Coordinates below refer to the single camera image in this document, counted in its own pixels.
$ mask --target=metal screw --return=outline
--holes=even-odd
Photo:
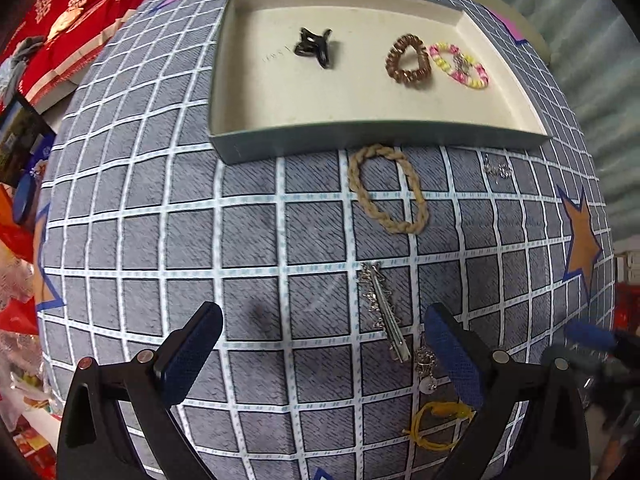
[[[569,369],[569,363],[562,359],[561,357],[556,358],[556,360],[554,361],[554,364],[556,365],[556,368],[558,370],[568,370]]]
[[[139,363],[148,363],[153,358],[154,358],[154,351],[149,349],[141,350],[140,352],[138,352],[138,355],[136,356],[136,359],[138,360]]]
[[[508,363],[509,359],[511,359],[509,357],[509,354],[507,354],[507,352],[505,352],[504,350],[496,350],[492,354],[492,357],[494,358],[495,362],[500,363],[501,365]]]
[[[86,370],[89,366],[92,365],[93,362],[94,360],[90,357],[83,357],[78,361],[78,368],[80,368],[81,370]]]

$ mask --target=grid pattern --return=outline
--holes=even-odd
[[[610,326],[612,252],[593,161],[544,64],[483,7],[463,9],[527,89],[553,136],[530,152],[403,148],[431,220],[388,235],[349,190],[347,152],[226,167],[207,138],[215,33],[226,0],[147,0],[90,69],[63,120],[43,184],[50,198],[46,273],[66,306],[39,313],[45,359],[65,399],[84,355],[106,364],[156,348],[206,299],[225,330],[188,398],[174,408],[220,480],[430,478],[446,458],[402,434],[425,399],[409,364],[391,359],[360,297],[357,271],[380,260],[414,349],[419,311],[442,301],[465,328],[536,362],[580,317]],[[510,165],[495,182],[484,156]],[[399,166],[362,168],[372,198],[411,221]],[[562,281],[570,225],[557,186],[580,190],[604,254],[590,298]],[[437,399],[456,398],[443,373]],[[134,414],[127,425],[150,475],[162,478]],[[524,416],[514,409],[489,471],[501,470]],[[425,416],[431,440],[465,423]]]

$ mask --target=pink and yellow bracelet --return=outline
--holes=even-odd
[[[449,52],[454,55],[456,67],[453,68],[443,57],[441,52]],[[449,43],[435,43],[429,47],[429,54],[433,61],[443,72],[449,74],[453,79],[470,88],[482,89],[489,84],[489,76],[484,67],[468,54],[462,54],[460,49]],[[468,74],[469,68],[475,68],[479,79],[474,79]]]

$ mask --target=brown hair tie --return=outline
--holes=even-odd
[[[398,64],[408,46],[412,46],[418,55],[418,70],[402,70]],[[386,56],[386,73],[396,80],[396,83],[414,84],[424,81],[431,75],[431,65],[427,48],[418,36],[405,34],[394,43]]]
[[[414,192],[415,203],[418,206],[418,214],[414,223],[392,220],[389,213],[380,211],[380,209],[376,207],[371,201],[369,193],[364,189],[360,181],[360,165],[364,160],[375,156],[383,156],[388,160],[394,160],[400,164],[402,171],[404,171],[404,176],[409,183],[409,187]],[[362,148],[359,152],[351,155],[347,176],[349,177],[349,188],[358,196],[358,202],[364,209],[366,215],[373,220],[377,220],[389,233],[418,234],[424,229],[429,219],[427,201],[424,199],[422,191],[420,190],[420,177],[415,173],[414,167],[407,160],[404,153],[396,152],[393,148],[382,146],[381,144],[374,144],[373,146]]]

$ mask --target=yellow bracelet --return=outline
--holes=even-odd
[[[473,67],[478,72],[480,79],[473,79],[466,71],[461,70],[460,66],[453,68],[441,55],[441,52],[449,52],[454,56],[459,56],[463,64],[468,64],[469,67]],[[433,61],[443,72],[446,72],[453,79],[466,85],[470,88],[482,89],[489,84],[489,76],[486,74],[484,67],[478,63],[469,54],[462,54],[460,49],[455,45],[449,43],[435,43],[429,47],[429,54],[433,58]]]
[[[446,417],[455,415],[456,418],[468,418],[471,420],[474,416],[471,407],[463,404],[462,402],[427,402],[420,410],[414,415],[411,421],[411,429],[404,430],[404,434],[408,434],[409,438],[413,440],[418,446],[428,449],[429,451],[448,451],[452,449],[458,442],[449,442],[448,444],[439,444],[437,442],[431,442],[420,436],[420,420],[422,420],[422,414],[425,410],[431,410],[431,415]]]

